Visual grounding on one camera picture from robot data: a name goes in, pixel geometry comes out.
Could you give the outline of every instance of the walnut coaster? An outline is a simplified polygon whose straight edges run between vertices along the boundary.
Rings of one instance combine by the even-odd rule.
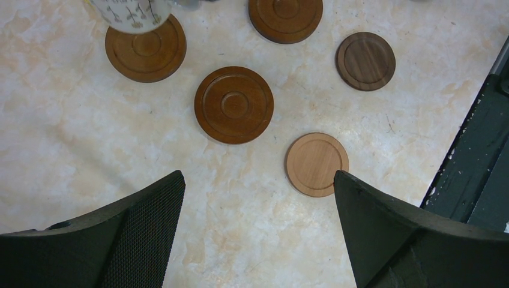
[[[144,34],[126,34],[111,27],[106,32],[106,55],[111,64],[138,82],[157,82],[173,74],[182,64],[186,48],[184,30],[173,15]]]
[[[249,18],[265,38],[280,44],[303,41],[322,18],[322,0],[249,0]]]
[[[292,185],[312,197],[334,192],[336,171],[348,171],[348,156],[335,138],[311,133],[297,139],[286,154],[286,173]]]
[[[382,37],[360,32],[348,36],[339,45],[336,65],[348,85],[361,91],[374,91],[391,80],[396,70],[396,58]]]
[[[270,123],[274,99],[268,84],[243,67],[225,67],[207,76],[194,98],[194,113],[215,140],[241,144],[260,136]]]

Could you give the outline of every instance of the beige marble surface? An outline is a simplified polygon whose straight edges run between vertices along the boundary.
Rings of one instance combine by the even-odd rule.
[[[0,233],[44,229],[181,169],[187,183],[165,287],[354,287],[334,196],[295,191],[283,159],[321,131],[351,173],[418,205],[509,34],[507,0],[334,0],[306,41],[262,38],[247,1],[174,10],[188,51],[158,83],[110,65],[106,24],[82,1],[0,4]],[[384,37],[392,81],[358,92],[334,53],[359,31]],[[228,65],[270,85],[258,139],[211,140],[193,111],[198,84]]]

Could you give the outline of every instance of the wood grain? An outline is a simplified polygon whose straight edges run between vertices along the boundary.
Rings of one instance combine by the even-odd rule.
[[[396,70],[396,57],[391,46],[380,36],[359,32],[339,45],[336,66],[341,78],[361,91],[374,91],[385,86]]]
[[[274,99],[266,81],[254,71],[224,67],[200,84],[194,112],[209,136],[223,143],[241,144],[265,131],[274,112]]]
[[[336,171],[348,171],[348,155],[335,138],[323,133],[306,134],[297,139],[286,156],[286,173],[292,185],[312,197],[334,192]]]
[[[169,77],[182,64],[187,49],[184,30],[173,15],[144,34],[108,28],[105,45],[115,69],[137,82],[157,82]]]
[[[318,27],[322,0],[249,0],[249,18],[265,38],[293,44],[309,37]]]

